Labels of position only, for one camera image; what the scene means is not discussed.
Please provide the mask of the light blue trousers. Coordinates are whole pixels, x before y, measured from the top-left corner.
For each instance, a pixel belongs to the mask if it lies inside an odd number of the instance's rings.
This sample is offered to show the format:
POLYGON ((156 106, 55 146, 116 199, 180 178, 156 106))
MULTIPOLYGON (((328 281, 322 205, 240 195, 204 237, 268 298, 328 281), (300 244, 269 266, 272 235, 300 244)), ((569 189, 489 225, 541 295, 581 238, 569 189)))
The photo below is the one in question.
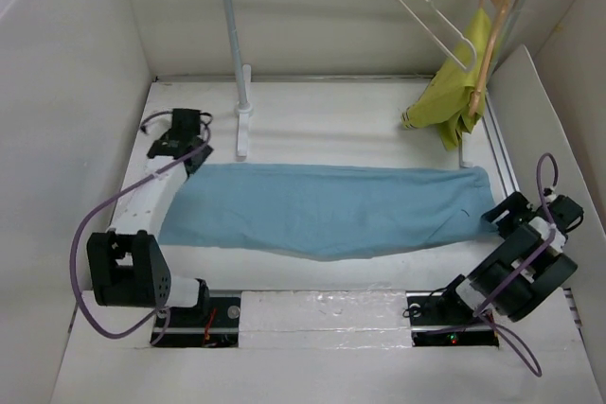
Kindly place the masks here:
POLYGON ((285 164, 205 165, 177 192, 164 245, 318 261, 408 253, 491 233, 487 172, 285 164))

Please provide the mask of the white plastic hanger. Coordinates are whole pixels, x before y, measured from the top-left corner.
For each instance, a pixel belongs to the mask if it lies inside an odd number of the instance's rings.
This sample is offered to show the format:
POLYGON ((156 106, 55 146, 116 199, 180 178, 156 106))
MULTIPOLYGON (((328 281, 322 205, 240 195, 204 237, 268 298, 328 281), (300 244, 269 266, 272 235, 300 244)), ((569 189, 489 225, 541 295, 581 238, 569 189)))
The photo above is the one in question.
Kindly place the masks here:
POLYGON ((464 73, 477 62, 474 44, 435 5, 434 0, 396 0, 438 49, 464 73))

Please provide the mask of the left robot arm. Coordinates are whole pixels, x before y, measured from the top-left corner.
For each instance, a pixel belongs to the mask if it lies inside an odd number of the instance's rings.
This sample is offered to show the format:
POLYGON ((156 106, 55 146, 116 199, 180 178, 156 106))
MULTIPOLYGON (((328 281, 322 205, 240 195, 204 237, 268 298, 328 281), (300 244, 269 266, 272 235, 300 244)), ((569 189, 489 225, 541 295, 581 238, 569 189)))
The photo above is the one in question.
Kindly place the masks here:
POLYGON ((208 286, 201 278, 174 274, 158 238, 178 190, 213 151, 213 116, 185 108, 167 115, 167 126, 161 126, 157 114, 140 125, 151 138, 143 175, 120 192, 126 204, 115 212, 107 231, 88 238, 86 254, 98 305, 172 309, 189 324, 200 325, 210 316, 208 286))

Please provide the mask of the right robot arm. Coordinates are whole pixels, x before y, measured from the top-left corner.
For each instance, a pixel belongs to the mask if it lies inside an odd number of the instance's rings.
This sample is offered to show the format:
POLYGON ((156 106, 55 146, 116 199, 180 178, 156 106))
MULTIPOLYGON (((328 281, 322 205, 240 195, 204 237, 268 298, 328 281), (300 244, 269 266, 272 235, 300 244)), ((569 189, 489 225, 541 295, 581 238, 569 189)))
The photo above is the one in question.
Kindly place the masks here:
POLYGON ((428 297, 422 313, 445 325, 474 324, 473 312, 488 301, 487 309, 518 322, 576 272, 578 264, 563 247, 582 224, 583 208, 551 190, 544 194, 546 206, 535 207, 514 192, 486 212, 482 220, 497 228, 503 243, 468 275, 428 297))

